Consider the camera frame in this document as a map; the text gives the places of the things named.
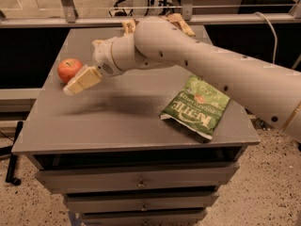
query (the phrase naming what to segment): round orange object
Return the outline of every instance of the round orange object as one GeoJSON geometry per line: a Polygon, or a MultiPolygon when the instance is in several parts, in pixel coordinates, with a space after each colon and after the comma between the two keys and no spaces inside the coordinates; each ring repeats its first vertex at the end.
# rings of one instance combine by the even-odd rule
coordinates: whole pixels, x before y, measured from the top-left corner
{"type": "Polygon", "coordinates": [[[83,67],[83,63],[76,58],[66,58],[57,66],[57,73],[64,83],[68,83],[83,67]]]}

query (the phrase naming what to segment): green chip bag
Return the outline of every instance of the green chip bag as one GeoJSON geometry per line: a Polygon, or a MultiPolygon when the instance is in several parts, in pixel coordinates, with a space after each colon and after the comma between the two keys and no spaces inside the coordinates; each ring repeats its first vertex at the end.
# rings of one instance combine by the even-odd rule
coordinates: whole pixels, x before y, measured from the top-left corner
{"type": "Polygon", "coordinates": [[[174,119],[212,139],[230,98],[195,75],[160,114],[161,120],[174,119]]]}

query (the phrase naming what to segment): cabinet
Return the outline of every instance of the cabinet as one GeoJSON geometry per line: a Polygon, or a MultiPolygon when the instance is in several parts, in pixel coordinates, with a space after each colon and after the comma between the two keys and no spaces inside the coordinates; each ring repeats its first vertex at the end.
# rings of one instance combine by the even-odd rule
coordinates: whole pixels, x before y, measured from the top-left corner
{"type": "MultiPolygon", "coordinates": [[[[194,30],[205,34],[201,26],[194,30]]],[[[122,33],[118,27],[72,29],[58,59],[88,64],[93,40],[122,33]]],[[[36,179],[62,194],[86,224],[197,222],[239,169],[246,147],[259,143],[245,110],[233,101],[210,142],[175,121],[161,121],[160,112],[190,75],[180,67],[105,78],[69,97],[57,63],[13,152],[25,154],[39,169],[36,179]]]]}

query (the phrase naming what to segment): drawer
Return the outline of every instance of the drawer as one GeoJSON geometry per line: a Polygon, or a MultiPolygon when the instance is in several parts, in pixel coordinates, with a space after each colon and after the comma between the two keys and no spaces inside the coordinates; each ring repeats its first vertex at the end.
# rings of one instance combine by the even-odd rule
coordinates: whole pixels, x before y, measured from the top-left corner
{"type": "Polygon", "coordinates": [[[99,193],[65,197],[64,203],[74,213],[104,213],[125,211],[153,211],[160,209],[205,208],[212,206],[217,192],[197,188],[179,190],[147,190],[120,193],[99,193]]]}
{"type": "Polygon", "coordinates": [[[206,209],[167,210],[140,213],[84,214],[81,220],[88,225],[151,226],[161,223],[197,223],[204,219],[206,209]]]}
{"type": "Polygon", "coordinates": [[[152,188],[219,186],[239,169],[235,163],[155,165],[108,169],[48,170],[36,178],[52,193],[121,191],[152,188]]]}

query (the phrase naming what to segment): concrete floor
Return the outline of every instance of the concrete floor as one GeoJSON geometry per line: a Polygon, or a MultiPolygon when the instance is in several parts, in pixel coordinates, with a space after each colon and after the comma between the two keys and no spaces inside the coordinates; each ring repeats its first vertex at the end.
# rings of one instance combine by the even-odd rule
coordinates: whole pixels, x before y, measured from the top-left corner
{"type": "MultiPolygon", "coordinates": [[[[13,125],[14,121],[0,122],[6,132],[13,125]]],[[[247,148],[239,170],[219,188],[220,197],[194,226],[301,225],[301,152],[293,140],[276,130],[258,129],[258,133],[260,145],[247,148]]],[[[1,136],[0,143],[5,146],[10,141],[1,136]]],[[[18,160],[20,186],[5,183],[8,160],[1,160],[0,165],[1,225],[71,225],[63,198],[35,180],[37,170],[27,158],[18,160]]]]}

